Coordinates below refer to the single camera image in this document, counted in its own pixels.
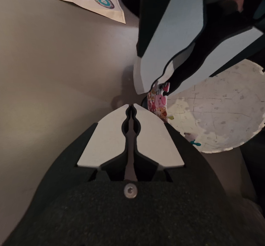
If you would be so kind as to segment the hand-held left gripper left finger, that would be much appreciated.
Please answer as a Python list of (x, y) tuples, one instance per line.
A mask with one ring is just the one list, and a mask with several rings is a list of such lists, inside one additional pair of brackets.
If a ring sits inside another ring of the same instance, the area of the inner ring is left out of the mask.
[(103, 117), (97, 123), (77, 166), (105, 171), (110, 180), (124, 180), (130, 116), (131, 106), (125, 104)]

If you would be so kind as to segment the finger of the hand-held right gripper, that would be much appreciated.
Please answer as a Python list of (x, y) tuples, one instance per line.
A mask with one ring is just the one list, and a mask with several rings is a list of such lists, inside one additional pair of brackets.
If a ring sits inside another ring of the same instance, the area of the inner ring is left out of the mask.
[(231, 66), (247, 59), (264, 48), (264, 33), (253, 27), (221, 42), (198, 66), (198, 69), (169, 95), (176, 95), (210, 76), (214, 76)]
[(167, 65), (187, 50), (204, 27), (204, 0), (142, 0), (134, 88), (149, 92)]

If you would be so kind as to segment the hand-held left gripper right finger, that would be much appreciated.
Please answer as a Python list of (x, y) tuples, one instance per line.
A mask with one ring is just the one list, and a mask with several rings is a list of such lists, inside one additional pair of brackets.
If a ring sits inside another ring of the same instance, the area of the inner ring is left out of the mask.
[(138, 181), (151, 181), (157, 171), (184, 166), (165, 123), (157, 115), (133, 104), (133, 121), (134, 171)]

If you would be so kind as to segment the colourful puzzle ball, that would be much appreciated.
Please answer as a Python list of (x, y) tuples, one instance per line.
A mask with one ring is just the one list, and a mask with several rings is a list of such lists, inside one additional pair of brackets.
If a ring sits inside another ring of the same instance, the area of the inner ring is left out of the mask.
[(264, 80), (263, 67), (245, 59), (174, 95), (165, 95), (169, 82), (154, 84), (147, 107), (200, 152), (228, 151), (264, 128)]

